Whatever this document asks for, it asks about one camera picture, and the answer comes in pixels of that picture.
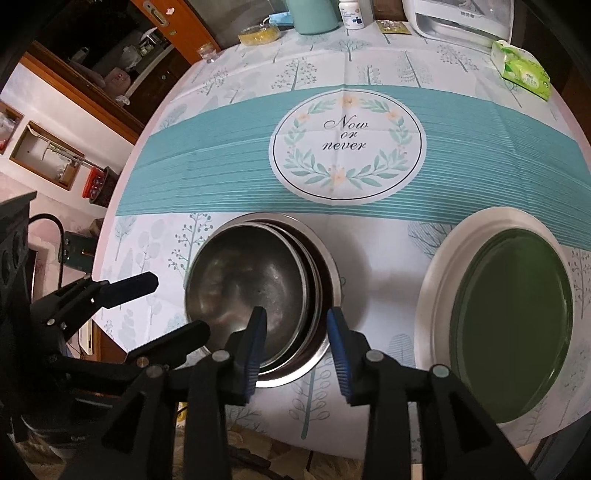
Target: yellow food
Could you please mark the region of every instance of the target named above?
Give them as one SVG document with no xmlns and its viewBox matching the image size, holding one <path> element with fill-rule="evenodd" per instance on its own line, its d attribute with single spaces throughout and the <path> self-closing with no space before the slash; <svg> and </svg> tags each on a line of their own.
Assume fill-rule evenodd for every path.
<svg viewBox="0 0 591 480">
<path fill-rule="evenodd" d="M 279 36 L 279 28 L 276 25 L 256 25 L 242 30 L 238 35 L 238 39 L 243 45 L 250 47 L 271 43 L 277 40 Z"/>
</svg>

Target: white bottle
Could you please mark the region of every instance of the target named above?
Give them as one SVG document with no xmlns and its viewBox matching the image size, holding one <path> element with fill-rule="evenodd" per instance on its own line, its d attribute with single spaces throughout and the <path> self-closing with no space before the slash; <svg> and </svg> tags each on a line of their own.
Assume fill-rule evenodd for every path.
<svg viewBox="0 0 591 480">
<path fill-rule="evenodd" d="M 348 30 L 359 30 L 365 26 L 361 16 L 361 8 L 357 2 L 339 2 L 340 16 Z"/>
</svg>

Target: shelf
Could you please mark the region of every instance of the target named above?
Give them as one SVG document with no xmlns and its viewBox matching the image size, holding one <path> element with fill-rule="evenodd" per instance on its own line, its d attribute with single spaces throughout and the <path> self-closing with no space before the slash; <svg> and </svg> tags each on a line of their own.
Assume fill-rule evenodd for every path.
<svg viewBox="0 0 591 480">
<path fill-rule="evenodd" d="M 80 163 L 48 148 L 50 143 L 63 147 L 79 157 L 84 157 L 82 152 L 39 125 L 29 122 L 14 147 L 10 160 L 64 190 L 70 190 L 80 169 Z"/>
<path fill-rule="evenodd" d="M 6 151 L 6 148 L 7 148 L 8 144 L 10 143 L 12 136 L 14 135 L 14 132 L 17 130 L 19 124 L 21 123 L 23 115 L 20 112 L 17 112 L 14 108 L 12 108 L 11 106 L 7 105 L 4 102 L 0 102 L 0 112 L 5 113 L 6 116 L 10 120 L 14 121 L 14 128 L 12 129 L 10 137 L 8 137 L 8 140 L 6 140 L 5 142 L 0 142 L 0 155 L 1 155 Z"/>
</svg>

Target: door handle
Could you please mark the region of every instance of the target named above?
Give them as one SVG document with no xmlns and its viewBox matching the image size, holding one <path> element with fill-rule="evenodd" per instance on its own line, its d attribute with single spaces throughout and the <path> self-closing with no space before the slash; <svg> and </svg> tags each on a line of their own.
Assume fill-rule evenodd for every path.
<svg viewBox="0 0 591 480">
<path fill-rule="evenodd" d="M 160 25 L 160 27 L 168 27 L 168 20 L 166 17 L 154 6 L 150 0 L 145 0 L 143 3 L 144 10 L 146 10 L 150 16 L 156 20 L 156 23 Z"/>
</svg>

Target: white appliance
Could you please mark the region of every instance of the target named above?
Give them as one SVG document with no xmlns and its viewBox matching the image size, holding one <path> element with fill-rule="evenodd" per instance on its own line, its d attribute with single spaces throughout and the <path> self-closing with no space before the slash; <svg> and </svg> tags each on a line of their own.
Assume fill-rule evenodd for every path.
<svg viewBox="0 0 591 480">
<path fill-rule="evenodd" d="M 419 35 L 490 51 L 495 40 L 511 42 L 514 0 L 402 0 Z"/>
</svg>

